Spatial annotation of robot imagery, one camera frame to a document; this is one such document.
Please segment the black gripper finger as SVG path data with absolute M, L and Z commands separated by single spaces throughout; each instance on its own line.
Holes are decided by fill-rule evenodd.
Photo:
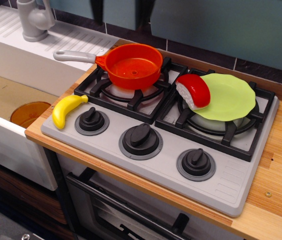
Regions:
M 150 22 L 155 0 L 140 1 L 140 26 L 143 27 Z
M 90 0 L 90 5 L 94 21 L 98 25 L 102 25 L 104 0 Z

